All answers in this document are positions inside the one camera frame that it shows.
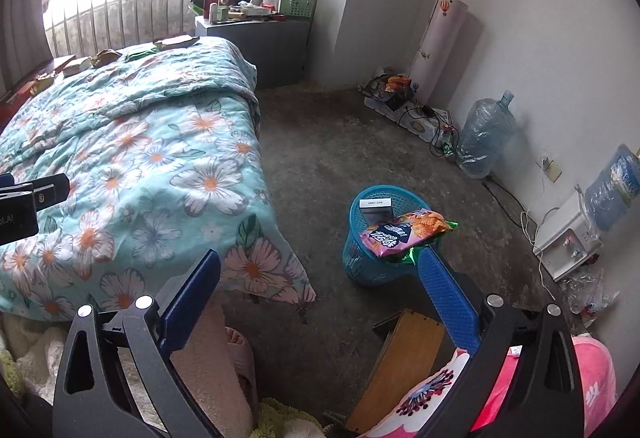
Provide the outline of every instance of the wall outlet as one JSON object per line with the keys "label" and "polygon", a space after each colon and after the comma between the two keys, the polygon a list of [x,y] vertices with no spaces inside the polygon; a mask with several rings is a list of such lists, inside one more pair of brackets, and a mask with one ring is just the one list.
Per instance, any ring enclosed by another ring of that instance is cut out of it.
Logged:
{"label": "wall outlet", "polygon": [[562,174],[560,166],[558,166],[555,161],[551,160],[544,151],[542,151],[538,155],[536,164],[538,165],[538,167],[542,168],[542,171],[545,172],[548,179],[552,182],[555,182],[558,178],[560,178],[560,175]]}
{"label": "wall outlet", "polygon": [[560,178],[562,170],[560,169],[560,166],[558,166],[558,164],[556,164],[552,160],[551,162],[549,162],[548,167],[545,169],[545,174],[549,177],[549,180],[555,182],[558,178]]}
{"label": "wall outlet", "polygon": [[551,159],[546,155],[546,153],[542,152],[538,155],[536,164],[538,165],[538,167],[542,168],[542,171],[546,171],[549,167],[549,164],[551,164]]}

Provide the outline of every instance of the blue clamp pad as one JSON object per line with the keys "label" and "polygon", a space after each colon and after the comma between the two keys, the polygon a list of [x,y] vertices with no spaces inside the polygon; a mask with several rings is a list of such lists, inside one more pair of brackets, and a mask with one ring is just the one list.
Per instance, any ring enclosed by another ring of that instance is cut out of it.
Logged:
{"label": "blue clamp pad", "polygon": [[418,277],[458,348],[472,357],[480,347],[478,314],[431,247],[418,257]]}
{"label": "blue clamp pad", "polygon": [[15,185],[15,180],[11,173],[0,174],[0,187],[11,187],[12,185]]}
{"label": "blue clamp pad", "polygon": [[164,357],[184,348],[209,297],[220,280],[220,258],[209,251],[199,264],[185,275],[173,300],[159,320],[158,348]]}

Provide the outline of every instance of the trash can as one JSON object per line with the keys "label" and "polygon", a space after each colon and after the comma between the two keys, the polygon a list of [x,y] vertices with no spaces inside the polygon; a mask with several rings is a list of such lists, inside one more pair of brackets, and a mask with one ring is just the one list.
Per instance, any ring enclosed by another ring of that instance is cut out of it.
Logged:
{"label": "trash can", "polygon": [[401,275],[412,274],[417,277],[414,265],[396,265],[373,255],[360,240],[360,233],[367,228],[367,222],[360,212],[360,200],[368,198],[391,198],[394,216],[416,209],[431,208],[425,201],[410,191],[394,185],[375,185],[362,191],[351,204],[349,211],[349,233],[342,250],[342,266],[356,283],[364,287],[384,285]]}

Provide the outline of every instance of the concrete floor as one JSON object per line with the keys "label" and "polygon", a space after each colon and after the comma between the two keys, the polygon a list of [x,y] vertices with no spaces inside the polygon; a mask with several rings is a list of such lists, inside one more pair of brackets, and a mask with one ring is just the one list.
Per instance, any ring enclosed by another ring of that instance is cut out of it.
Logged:
{"label": "concrete floor", "polygon": [[[280,230],[318,294],[300,311],[225,293],[227,325],[244,333],[254,349],[260,398],[273,396],[316,417],[327,409],[348,415],[382,347],[372,325],[405,307],[437,319],[413,277],[364,288],[344,273],[348,210],[370,185],[404,187],[458,221],[441,252],[483,292],[500,293],[527,309],[551,301],[530,245],[480,182],[434,158],[424,141],[367,108],[359,93],[288,87],[259,92],[258,98],[262,164]],[[517,205],[506,195],[499,198],[517,217]],[[452,350],[447,338],[438,367]]]}

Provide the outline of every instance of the slipper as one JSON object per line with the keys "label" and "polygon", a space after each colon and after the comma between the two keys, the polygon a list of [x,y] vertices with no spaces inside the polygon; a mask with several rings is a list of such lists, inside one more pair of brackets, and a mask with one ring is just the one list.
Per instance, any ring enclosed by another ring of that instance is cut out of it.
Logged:
{"label": "slipper", "polygon": [[249,341],[238,330],[225,326],[231,360],[236,368],[236,375],[244,391],[254,415],[258,415],[258,391],[255,387],[254,352]]}

